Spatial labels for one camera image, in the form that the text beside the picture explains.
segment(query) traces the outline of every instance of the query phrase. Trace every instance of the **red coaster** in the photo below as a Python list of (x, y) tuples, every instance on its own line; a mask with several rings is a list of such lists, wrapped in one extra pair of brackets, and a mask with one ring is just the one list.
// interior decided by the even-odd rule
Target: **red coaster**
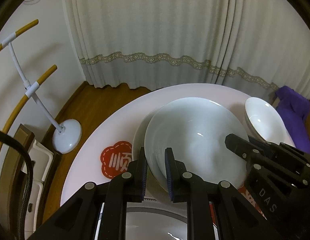
[(127, 141), (119, 141), (113, 146), (105, 148), (101, 154), (102, 173), (112, 179), (126, 172), (132, 161), (132, 145)]
[(244, 186), (240, 187), (238, 191), (257, 209), (258, 212), (260, 212), (263, 215), (263, 212), (261, 211), (261, 209), (255, 202), (251, 194), (248, 192), (248, 190)]

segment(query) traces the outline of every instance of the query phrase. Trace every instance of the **round table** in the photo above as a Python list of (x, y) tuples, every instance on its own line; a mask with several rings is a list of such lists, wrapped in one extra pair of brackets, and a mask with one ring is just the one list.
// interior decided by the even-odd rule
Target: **round table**
[[(149, 112), (175, 99), (185, 97), (207, 98), (226, 107), (243, 123), (247, 134), (251, 135), (244, 122), (244, 104), (250, 97), (247, 94), (214, 84), (183, 84), (156, 90), (116, 111), (90, 135), (79, 150), (67, 174), (61, 205), (88, 181), (96, 184), (110, 181), (101, 170), (102, 151), (119, 141), (132, 143), (135, 131)], [(285, 143), (294, 146), (288, 133)]]

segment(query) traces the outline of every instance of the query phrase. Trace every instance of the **stacked plates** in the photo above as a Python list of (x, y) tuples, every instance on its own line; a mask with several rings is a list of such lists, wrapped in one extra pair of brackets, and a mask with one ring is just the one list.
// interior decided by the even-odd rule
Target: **stacked plates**
[(132, 157), (141, 147), (150, 169), (146, 188), (159, 201), (170, 203), (164, 152), (173, 149), (176, 160), (205, 181), (227, 180), (239, 188), (245, 179), (246, 162), (225, 146), (233, 133), (245, 140), (240, 121), (225, 107), (204, 98), (181, 98), (149, 113), (136, 131)]

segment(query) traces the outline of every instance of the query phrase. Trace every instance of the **wooden floor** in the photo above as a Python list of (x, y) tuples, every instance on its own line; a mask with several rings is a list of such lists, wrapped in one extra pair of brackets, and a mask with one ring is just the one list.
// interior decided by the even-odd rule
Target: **wooden floor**
[[(120, 84), (116, 88), (105, 86), (94, 88), (84, 83), (81, 91), (74, 96), (69, 104), (58, 115), (58, 122), (66, 119), (76, 119), (82, 125), (82, 138), (78, 146), (70, 153), (62, 155), (60, 165), (54, 175), (45, 209), (43, 222), (46, 221), (60, 206), (63, 185), (71, 164), (92, 132), (111, 114), (133, 101), (134, 99), (149, 93), (147, 88), (140, 87), (129, 89), (127, 84)], [(52, 132), (50, 129), (42, 144), (52, 149)]]

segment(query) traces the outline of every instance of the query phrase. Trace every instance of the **blue gripper pad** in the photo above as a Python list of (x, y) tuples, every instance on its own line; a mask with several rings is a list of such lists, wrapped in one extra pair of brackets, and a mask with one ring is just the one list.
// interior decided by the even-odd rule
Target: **blue gripper pad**
[(147, 175), (147, 161), (144, 156), (144, 162), (143, 162), (143, 178), (142, 178), (142, 200), (144, 200), (144, 196), (146, 193), (146, 175)]
[(171, 167), (168, 161), (168, 154), (167, 150), (165, 150), (165, 169), (166, 169), (166, 177), (167, 177), (167, 188), (168, 188), (168, 195), (171, 199), (171, 201), (174, 200), (174, 183), (173, 183), (173, 177), (171, 173)]

